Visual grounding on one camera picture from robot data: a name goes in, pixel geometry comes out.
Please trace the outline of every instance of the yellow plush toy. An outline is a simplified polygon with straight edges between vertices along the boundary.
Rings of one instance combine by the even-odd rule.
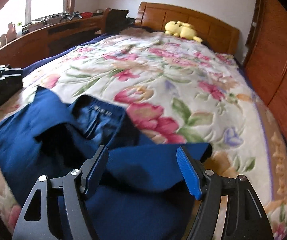
[[[195,40],[202,42],[202,39],[197,36],[193,25],[183,22],[171,21],[165,25],[165,33],[176,37],[185,38],[187,40]]]

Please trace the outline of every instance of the floral bedspread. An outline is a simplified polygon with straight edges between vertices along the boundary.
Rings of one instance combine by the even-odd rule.
[[[275,239],[287,230],[287,154],[278,126],[246,85],[230,55],[204,45],[128,29],[33,71],[24,88],[0,108],[0,121],[33,101],[37,85],[65,103],[90,94],[121,105],[156,143],[210,142],[206,168],[221,176],[245,174],[268,214]],[[215,231],[220,239],[227,200]],[[198,203],[192,212],[196,215]],[[13,231],[20,212],[0,171],[0,215]]]

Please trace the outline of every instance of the wooden wardrobe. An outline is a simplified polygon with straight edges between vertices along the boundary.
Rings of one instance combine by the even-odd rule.
[[[250,50],[246,73],[287,140],[287,11],[277,0],[263,0]]]

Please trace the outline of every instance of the headboard panel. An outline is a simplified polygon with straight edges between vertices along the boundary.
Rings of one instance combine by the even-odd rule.
[[[207,14],[191,9],[161,4],[141,2],[136,25],[148,26],[156,31],[165,31],[170,21],[190,23],[197,35],[207,41],[215,52],[235,54],[239,40],[239,30]]]

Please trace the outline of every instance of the plush toy tail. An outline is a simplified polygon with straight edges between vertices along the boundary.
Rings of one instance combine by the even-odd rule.
[[[197,41],[197,42],[202,42],[202,41],[203,41],[202,38],[199,38],[199,37],[197,37],[197,36],[194,36],[194,37],[193,37],[193,40],[194,40],[194,41]]]

